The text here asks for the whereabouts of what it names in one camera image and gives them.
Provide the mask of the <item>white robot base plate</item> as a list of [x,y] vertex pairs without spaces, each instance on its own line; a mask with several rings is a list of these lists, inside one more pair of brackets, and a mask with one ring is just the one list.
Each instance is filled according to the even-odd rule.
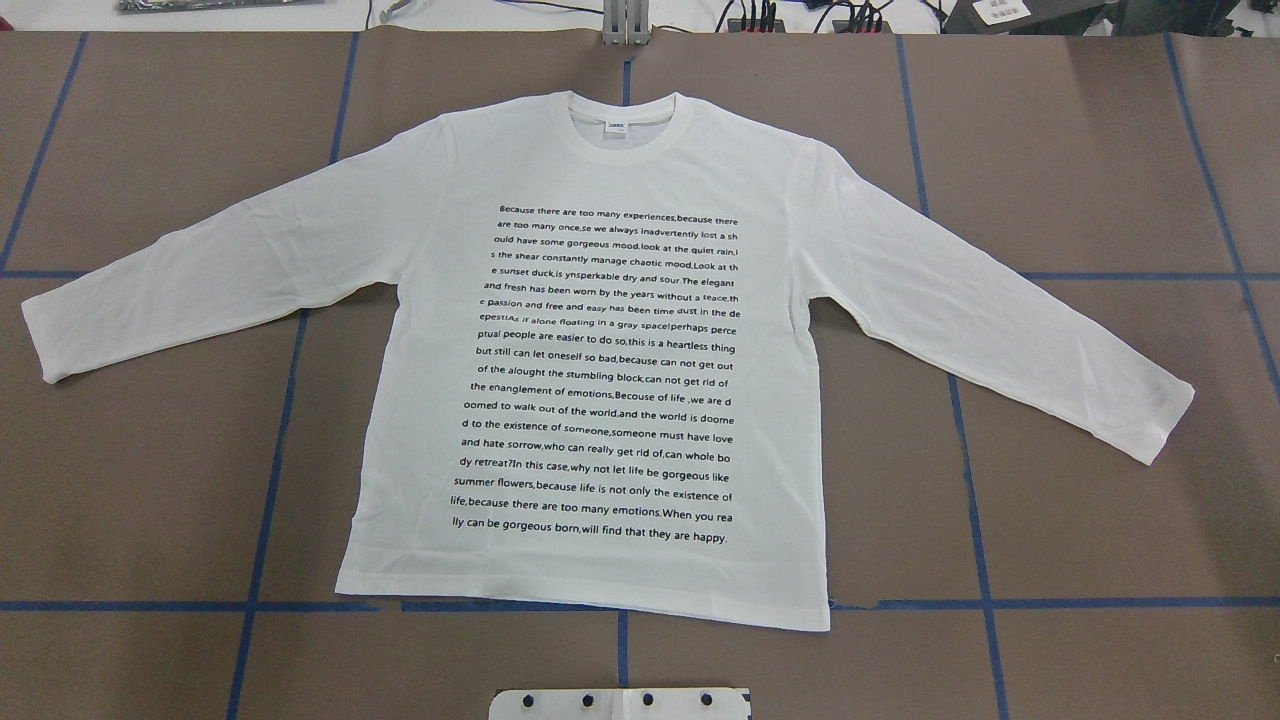
[[512,689],[489,719],[750,719],[750,694],[730,687]]

